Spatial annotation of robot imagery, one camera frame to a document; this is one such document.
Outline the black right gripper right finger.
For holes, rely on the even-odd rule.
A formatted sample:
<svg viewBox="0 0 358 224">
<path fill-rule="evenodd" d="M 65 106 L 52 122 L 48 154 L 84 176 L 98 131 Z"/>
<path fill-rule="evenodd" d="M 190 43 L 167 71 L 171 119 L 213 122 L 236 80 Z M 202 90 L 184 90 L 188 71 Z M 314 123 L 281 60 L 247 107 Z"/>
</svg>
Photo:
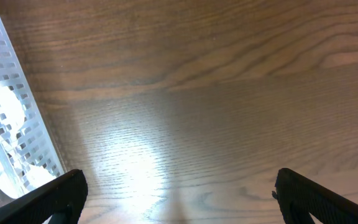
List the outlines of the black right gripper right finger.
<svg viewBox="0 0 358 224">
<path fill-rule="evenodd" d="M 286 224 L 358 224 L 358 204 L 313 182 L 295 171 L 278 171 L 272 196 L 277 200 Z"/>
</svg>

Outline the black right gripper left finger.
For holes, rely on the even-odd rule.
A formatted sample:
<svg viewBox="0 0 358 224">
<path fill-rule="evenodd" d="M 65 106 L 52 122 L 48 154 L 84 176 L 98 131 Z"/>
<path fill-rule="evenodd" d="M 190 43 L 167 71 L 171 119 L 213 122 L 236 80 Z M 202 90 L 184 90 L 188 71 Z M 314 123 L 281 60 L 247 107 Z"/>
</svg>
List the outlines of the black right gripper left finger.
<svg viewBox="0 0 358 224">
<path fill-rule="evenodd" d="M 88 195 L 82 170 L 73 169 L 0 208 L 0 224 L 78 223 Z"/>
</svg>

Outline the white plastic spoon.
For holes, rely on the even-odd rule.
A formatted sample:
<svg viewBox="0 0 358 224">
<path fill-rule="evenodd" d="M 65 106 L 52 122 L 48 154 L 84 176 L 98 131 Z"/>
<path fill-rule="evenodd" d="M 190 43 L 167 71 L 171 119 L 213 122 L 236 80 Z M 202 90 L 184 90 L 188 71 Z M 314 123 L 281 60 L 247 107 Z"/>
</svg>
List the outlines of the white plastic spoon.
<svg viewBox="0 0 358 224">
<path fill-rule="evenodd" d="M 26 178 L 25 186 L 28 191 L 35 190 L 55 179 L 47 169 L 34 165 L 29 165 L 29 170 L 24 177 Z"/>
<path fill-rule="evenodd" d="M 21 102 L 9 87 L 0 87 L 0 123 L 16 136 L 25 122 L 25 113 Z"/>
</svg>

